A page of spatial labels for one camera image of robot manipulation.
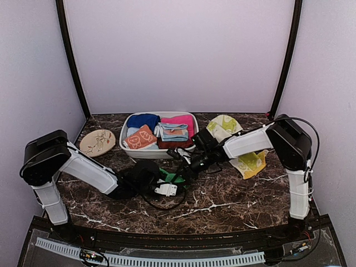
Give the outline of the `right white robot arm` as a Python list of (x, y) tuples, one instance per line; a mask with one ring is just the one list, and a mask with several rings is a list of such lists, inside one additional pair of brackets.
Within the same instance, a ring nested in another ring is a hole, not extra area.
[(240, 159), (251, 152), (273, 149), (289, 179), (290, 217), (294, 220), (284, 228), (284, 237), (296, 241), (305, 233), (304, 220), (310, 210), (313, 193), (312, 172), (317, 153), (312, 153), (312, 138), (299, 125), (300, 118), (282, 114), (274, 121), (249, 131), (229, 132), (218, 123), (210, 125), (192, 137), (201, 152), (190, 157), (180, 147), (167, 154), (183, 161), (181, 175), (193, 177), (211, 165)]

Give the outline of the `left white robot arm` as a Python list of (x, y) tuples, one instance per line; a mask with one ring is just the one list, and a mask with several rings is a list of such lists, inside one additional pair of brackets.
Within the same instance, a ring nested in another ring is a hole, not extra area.
[(163, 180), (160, 168), (150, 160), (116, 172), (86, 156), (69, 142), (67, 134), (57, 130), (29, 142), (19, 175), (38, 196), (57, 234), (67, 243), (75, 242), (78, 229), (70, 216), (54, 181), (55, 174), (69, 174), (114, 200), (131, 199), (154, 190)]

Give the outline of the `green microfiber towel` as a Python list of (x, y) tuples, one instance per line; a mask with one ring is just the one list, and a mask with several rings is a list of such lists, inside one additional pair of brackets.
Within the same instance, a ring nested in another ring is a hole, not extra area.
[(159, 178), (157, 185), (163, 185), (171, 182), (173, 182), (176, 185), (184, 185), (184, 186), (187, 185), (186, 180), (183, 179), (182, 176), (177, 175), (176, 173), (170, 173), (160, 168), (160, 174), (161, 177)]

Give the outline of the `cream yellow-green patterned towel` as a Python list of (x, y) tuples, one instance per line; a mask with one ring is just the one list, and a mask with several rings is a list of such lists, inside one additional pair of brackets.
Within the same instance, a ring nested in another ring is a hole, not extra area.
[[(243, 130), (237, 120), (228, 115), (218, 115), (209, 122), (206, 129), (218, 142)], [(263, 150), (258, 154), (251, 152), (232, 159), (229, 163), (241, 173), (244, 180), (247, 180), (266, 167), (267, 154), (268, 150)]]

